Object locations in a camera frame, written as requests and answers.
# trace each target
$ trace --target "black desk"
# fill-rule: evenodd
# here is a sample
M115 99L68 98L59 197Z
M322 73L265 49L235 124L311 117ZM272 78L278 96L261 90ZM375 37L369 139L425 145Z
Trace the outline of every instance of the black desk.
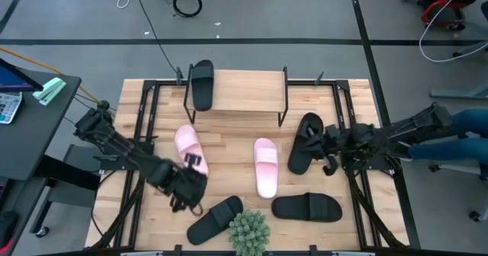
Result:
M2 213L14 210L18 214L18 222L7 255L13 252L44 187L48 182L53 182L50 178L66 181L63 177L59 179L59 173L66 174L77 170L45 156L44 153L71 104L81 79L45 72L22 72L41 84L59 77L66 82L66 86L46 107L39 104L32 93L24 93L24 106L19 110L20 113L14 122L0 126L0 144L8 145L0 148L0 176L12 179L8 182L10 189L0 210ZM83 172L78 174L80 178L86 176ZM91 175L89 180L98 183L97 176Z

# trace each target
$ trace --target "desk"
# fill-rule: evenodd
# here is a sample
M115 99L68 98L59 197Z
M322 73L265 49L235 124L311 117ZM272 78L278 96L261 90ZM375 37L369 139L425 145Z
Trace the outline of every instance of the desk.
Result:
M368 80L349 80L352 103L358 122L375 123L378 118ZM114 126L122 135L132 137L143 87L142 79L125 80L120 95ZM189 124L182 107L185 87L164 86L159 91L159 102L154 128L155 154L179 161L174 144L176 130ZM345 110L344 95L340 94ZM323 162L312 162L308 172L295 175L287 169L287 159L301 117L307 112L319 114L324 125L337 122L332 89L323 86L289 86L289 111L283 126L276 126L276 114L243 113L209 110L198 114L194 128L199 135L205 158L209 165L209 181L202 206L204 211L230 195L238 195L245 209L261 210L271 227L269 251L307 251L309 245L319 250L358 250L358 235L352 209L348 180L339 170L332 177L322 171ZM147 128L145 122L141 135ZM258 196L255 190L253 143L259 137L271 139L279 151L278 196L319 192L339 201L343 217L334 223L302 222L276 219L271 214L271 200ZM116 172L98 190L94 217L104 231L120 209L125 171ZM393 179L379 171L369 171L369 182L375 208L385 224L402 242L408 244L406 229ZM132 216L124 227L122 243L128 239ZM169 198L146 185L140 213L136 250L170 250L183 245L185 251L231 251L228 234L221 233L199 246L189 244L187 228L197 220L189 211L172 213ZM372 245L369 222L364 223L368 244ZM86 245L100 238L93 224L90 226Z
M24 93L24 106L14 122L0 126L0 144L8 145L0 148L0 175L12 179L6 201L0 206L1 212L14 210L18 214L12 246L7 254L13 252L48 182L48 178L34 174L81 82L78 77L28 70L22 72L41 84L59 77L66 86L47 107L39 104L32 93Z

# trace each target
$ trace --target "wooden table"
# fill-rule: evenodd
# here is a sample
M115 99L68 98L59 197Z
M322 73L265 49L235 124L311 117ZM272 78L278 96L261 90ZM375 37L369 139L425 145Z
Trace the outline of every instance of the wooden table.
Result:
M126 137L133 136L143 81L127 79L122 88L114 125L117 131ZM369 81L349 80L349 84L357 121L378 125ZM184 95L183 86L162 87L154 129L154 135L158 136L155 139L155 154L177 162L181 160L173 141L174 135L180 126L189 124L182 106ZM342 93L341 98L344 114L347 114ZM276 114L217 110L200 112L194 128L197 130L209 165L209 181L202 206L204 211L208 211L228 196L237 195L243 201L245 209L261 210L271 227L270 243L267 246L270 251L307 251L309 245L317 245L319 250L358 250L351 193L344 172L339 169L333 176L325 176L322 171L323 161L312 162L304 175L292 174L287 169L287 159L298 123L307 112L319 114L324 125L337 123L332 89L323 86L290 86L289 111L281 128L276 124ZM141 135L145 135L146 127L145 120ZM253 144L259 137L274 141L279 151L278 196L306 192L328 194L342 206L343 217L340 221L302 222L273 217L271 200L259 197L255 187ZM94 217L102 231L112 223L118 213L125 174L125 171L116 172L98 191ZM379 171L369 171L368 175L378 215L390 231L407 244L408 238L393 179ZM127 243L132 216L128 217L123 244ZM144 190L140 217L136 250L173 250L175 245L183 245L183 250L232 250L232 245L227 241L227 232L202 245L189 244L186 230L198 218L189 211L172 213L169 198L148 184ZM372 245L371 229L364 211L363 217L368 244ZM93 244L99 238L100 235L91 224L86 245Z

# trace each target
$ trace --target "white cable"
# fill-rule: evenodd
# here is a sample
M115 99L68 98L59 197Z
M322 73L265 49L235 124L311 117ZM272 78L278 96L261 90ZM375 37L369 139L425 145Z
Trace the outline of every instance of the white cable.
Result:
M474 50L474 51L471 51L470 53L466 53L466 54L463 54L461 56L457 56L457 57L453 57L453 58L450 58L450 59L443 59L443 60L436 60L436 59L432 59L432 58L429 58L425 53L424 53L424 49L422 48L422 40L424 39L424 36L427 34L427 31L429 31L429 28L430 26L432 25L432 23L434 23L435 19L437 18L437 16L439 16L441 14L441 12L444 10L444 8L447 8L449 4L451 4L452 0L449 0L449 2L447 4L445 4L445 6L443 8L441 8L440 11L437 12L437 14L430 20L430 23L429 25L427 26L427 28L425 29L424 31L424 34L422 34L422 36L420 37L420 40L419 40L419 48L420 48L420 52L422 52L422 55L429 61L431 62L450 62L450 61L454 61L456 59L460 59L460 58L463 58L463 57L466 57L466 56L469 56L471 54L474 54L482 49L485 49L486 47L488 47L488 43L486 43L485 45L483 45L482 47L480 47L479 49L477 50Z
M120 0L117 1L117 7L118 8L125 8L129 5L130 3L130 0L127 0L127 2L125 3L125 5L120 5Z

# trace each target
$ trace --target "calculator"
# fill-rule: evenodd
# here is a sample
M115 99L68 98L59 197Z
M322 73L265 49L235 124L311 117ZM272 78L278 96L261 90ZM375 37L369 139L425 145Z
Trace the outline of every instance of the calculator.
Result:
M9 124L14 120L22 100L22 92L0 93L0 123Z

